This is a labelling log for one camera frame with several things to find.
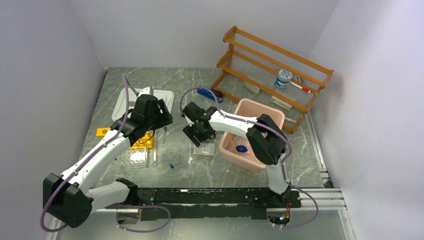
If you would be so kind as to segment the small clear plastic bag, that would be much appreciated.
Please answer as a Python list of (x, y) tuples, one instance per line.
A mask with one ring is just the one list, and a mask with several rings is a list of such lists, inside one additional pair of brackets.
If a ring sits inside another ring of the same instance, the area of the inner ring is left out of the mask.
[(195, 155), (213, 156), (215, 154), (215, 145), (213, 143), (201, 144), (193, 147)]

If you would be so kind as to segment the yellow rubber tubing with clamps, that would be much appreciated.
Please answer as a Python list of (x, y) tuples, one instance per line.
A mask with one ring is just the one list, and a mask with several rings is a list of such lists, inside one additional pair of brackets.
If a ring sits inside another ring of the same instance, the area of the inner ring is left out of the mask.
[(235, 153), (237, 155), (241, 154), (241, 152), (238, 152), (236, 150), (236, 146), (241, 145), (241, 144), (239, 144), (239, 139), (240, 139), (239, 136), (236, 136), (234, 134), (229, 135), (229, 147), (228, 147), (229, 152)]

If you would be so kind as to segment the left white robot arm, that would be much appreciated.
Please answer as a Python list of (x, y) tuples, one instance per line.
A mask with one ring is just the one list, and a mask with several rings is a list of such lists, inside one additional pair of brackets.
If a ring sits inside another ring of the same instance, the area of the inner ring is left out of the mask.
[(173, 122), (163, 99), (141, 94), (134, 108), (116, 120), (104, 138), (75, 165), (59, 175), (49, 174), (42, 183), (43, 209), (40, 226), (46, 214), (62, 221), (64, 226), (76, 228), (93, 212), (114, 204), (132, 208), (140, 204), (135, 183), (118, 178), (113, 183), (92, 188), (97, 177), (122, 153), (147, 132), (161, 129)]

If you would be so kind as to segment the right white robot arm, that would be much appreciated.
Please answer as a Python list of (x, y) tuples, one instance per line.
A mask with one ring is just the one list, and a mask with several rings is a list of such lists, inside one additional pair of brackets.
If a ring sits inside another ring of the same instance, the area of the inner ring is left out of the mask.
[(214, 139), (217, 132), (247, 139), (254, 156), (265, 164), (268, 188), (272, 191), (270, 202), (275, 207), (282, 207), (288, 202), (291, 187), (286, 182), (283, 161), (291, 154), (292, 148), (269, 115), (263, 113), (259, 117), (245, 117), (214, 106), (203, 109), (191, 101), (181, 109), (181, 116), (188, 123), (183, 132), (196, 147)]

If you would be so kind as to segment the upright blue capped tube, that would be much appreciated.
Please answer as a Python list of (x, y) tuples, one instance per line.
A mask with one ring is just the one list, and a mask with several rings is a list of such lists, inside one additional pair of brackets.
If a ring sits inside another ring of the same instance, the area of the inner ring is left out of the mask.
[(168, 127), (164, 126), (163, 127), (163, 137), (162, 137), (162, 143), (163, 144), (166, 142), (167, 132), (168, 132)]

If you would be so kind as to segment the yellow test tube rack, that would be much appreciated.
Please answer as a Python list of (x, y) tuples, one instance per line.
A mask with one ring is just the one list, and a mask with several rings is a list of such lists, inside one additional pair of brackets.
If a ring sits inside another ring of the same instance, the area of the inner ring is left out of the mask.
[[(97, 128), (96, 136), (104, 137), (106, 133), (110, 130), (110, 127), (101, 127)], [(153, 149), (155, 145), (154, 134), (152, 132), (147, 132), (144, 137), (138, 139), (128, 150), (139, 150), (139, 149)]]

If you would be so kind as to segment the clear test tube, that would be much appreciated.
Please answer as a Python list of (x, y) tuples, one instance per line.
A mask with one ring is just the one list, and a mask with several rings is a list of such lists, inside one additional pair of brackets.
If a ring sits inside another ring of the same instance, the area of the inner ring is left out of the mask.
[(154, 148), (152, 151), (152, 164), (153, 167), (157, 167), (158, 166), (158, 153), (157, 153), (157, 149)]

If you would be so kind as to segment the blue stapler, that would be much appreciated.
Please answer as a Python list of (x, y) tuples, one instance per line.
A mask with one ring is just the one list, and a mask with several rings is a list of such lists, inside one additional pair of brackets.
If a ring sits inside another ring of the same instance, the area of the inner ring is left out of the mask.
[(223, 102), (224, 95), (219, 90), (209, 89), (209, 88), (205, 88), (205, 87), (199, 87), (199, 88), (197, 88), (196, 93), (205, 97), (205, 98), (208, 98), (212, 101), (215, 101), (215, 98), (216, 98), (216, 100), (219, 104)]

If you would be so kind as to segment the pink plastic bin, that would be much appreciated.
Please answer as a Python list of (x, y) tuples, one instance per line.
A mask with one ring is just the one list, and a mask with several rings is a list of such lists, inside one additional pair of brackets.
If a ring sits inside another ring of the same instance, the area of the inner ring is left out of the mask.
[[(280, 128), (283, 127), (285, 121), (285, 114), (281, 110), (247, 98), (243, 98), (238, 102), (233, 113), (242, 117), (254, 118), (266, 114), (270, 116)], [(255, 157), (246, 138), (225, 132), (219, 143), (219, 150), (226, 161), (251, 172), (255, 173), (266, 169), (266, 165)]]

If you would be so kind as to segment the white plastic lid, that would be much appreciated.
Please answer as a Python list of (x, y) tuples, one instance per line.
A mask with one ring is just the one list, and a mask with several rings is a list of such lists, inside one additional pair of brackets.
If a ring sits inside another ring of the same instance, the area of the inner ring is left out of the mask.
[[(129, 108), (128, 109), (131, 110), (135, 107), (137, 96), (134, 94), (134, 92), (131, 89), (128, 90), (128, 93), (129, 93), (129, 97), (128, 97)], [(173, 104), (175, 100), (175, 93), (170, 90), (159, 90), (159, 89), (154, 89), (152, 93), (153, 93), (153, 96), (155, 96), (159, 100), (163, 100), (168, 111), (172, 113)], [(118, 99), (116, 101), (113, 112), (111, 114), (112, 121), (116, 121), (124, 116), (126, 112), (126, 106), (127, 106), (126, 90), (122, 89), (119, 93)]]

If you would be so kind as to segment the beige block on shelf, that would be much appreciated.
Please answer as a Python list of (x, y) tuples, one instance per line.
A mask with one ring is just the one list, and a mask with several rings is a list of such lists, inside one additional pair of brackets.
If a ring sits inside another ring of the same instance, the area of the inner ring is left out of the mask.
[(248, 89), (248, 90), (250, 90), (252, 93), (254, 93), (255, 95), (258, 95), (260, 92), (261, 92), (261, 89), (259, 88), (259, 87), (257, 87), (257, 86), (255, 86), (255, 85), (253, 85), (253, 84), (251, 84), (251, 83), (249, 83), (249, 82), (247, 82), (247, 81), (245, 81), (244, 83), (243, 83), (243, 85)]

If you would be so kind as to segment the orange wooden shelf rack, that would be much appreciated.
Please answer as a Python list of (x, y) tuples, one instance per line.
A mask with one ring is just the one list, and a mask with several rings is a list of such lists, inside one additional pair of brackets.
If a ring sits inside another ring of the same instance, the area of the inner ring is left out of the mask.
[[(328, 85), (334, 70), (248, 33), (237, 26), (231, 27), (224, 34), (222, 40), (228, 44), (228, 48), (216, 64), (217, 68), (221, 69), (221, 74), (211, 85), (212, 89), (239, 102), (247, 95), (231, 93), (225, 89), (225, 84), (231, 80), (240, 80), (243, 88), (246, 88), (244, 82), (260, 88), (260, 93), (265, 93), (270, 102), (272, 96), (285, 101), (292, 105), (292, 108), (291, 110), (283, 109), (287, 118), (284, 121), (283, 129), (293, 134), (302, 119), (310, 112), (320, 92)], [(285, 89), (277, 88), (275, 81), (281, 69), (291, 71), (293, 73), (291, 82), (309, 89), (311, 93), (303, 92), (291, 83)]]

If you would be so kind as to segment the beige labelled block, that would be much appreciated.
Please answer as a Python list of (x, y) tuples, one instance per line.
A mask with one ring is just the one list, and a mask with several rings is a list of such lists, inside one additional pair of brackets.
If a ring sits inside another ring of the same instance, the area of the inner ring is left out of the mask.
[(281, 107), (281, 108), (283, 108), (283, 109), (285, 109), (287, 111), (290, 111), (291, 108), (292, 108), (292, 105), (291, 104), (289, 104), (289, 103), (287, 103), (287, 102), (285, 102), (285, 101), (283, 101), (283, 100), (281, 100), (281, 99), (279, 99), (279, 98), (277, 98), (275, 96), (272, 96), (270, 101), (273, 104), (275, 104), (275, 105), (277, 105), (277, 106), (279, 106), (279, 107)]

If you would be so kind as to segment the blue white jar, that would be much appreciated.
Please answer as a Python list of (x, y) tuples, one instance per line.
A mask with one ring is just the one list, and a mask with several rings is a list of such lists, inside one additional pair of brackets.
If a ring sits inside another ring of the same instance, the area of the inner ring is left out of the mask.
[(275, 86), (279, 89), (286, 89), (293, 78), (293, 73), (287, 69), (281, 69), (275, 79)]

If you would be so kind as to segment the red white marker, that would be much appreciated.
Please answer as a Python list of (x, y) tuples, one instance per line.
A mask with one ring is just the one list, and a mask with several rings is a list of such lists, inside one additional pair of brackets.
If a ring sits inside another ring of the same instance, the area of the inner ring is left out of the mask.
[(307, 93), (307, 94), (309, 94), (309, 93), (311, 93), (311, 90), (310, 89), (308, 89), (308, 88), (305, 88), (305, 87), (302, 87), (302, 86), (300, 86), (299, 84), (297, 84), (297, 83), (295, 83), (295, 82), (290, 82), (293, 86), (295, 86), (295, 87), (297, 87), (297, 88), (299, 88), (300, 90), (302, 90), (303, 92), (305, 92), (305, 93)]

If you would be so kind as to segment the black base frame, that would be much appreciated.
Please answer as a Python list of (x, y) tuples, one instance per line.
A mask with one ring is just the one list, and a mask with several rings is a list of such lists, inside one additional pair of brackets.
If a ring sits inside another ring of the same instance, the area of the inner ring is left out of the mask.
[(239, 218), (266, 220), (267, 211), (302, 206), (300, 194), (282, 196), (267, 187), (241, 188), (139, 188), (133, 205), (162, 206), (173, 219)]

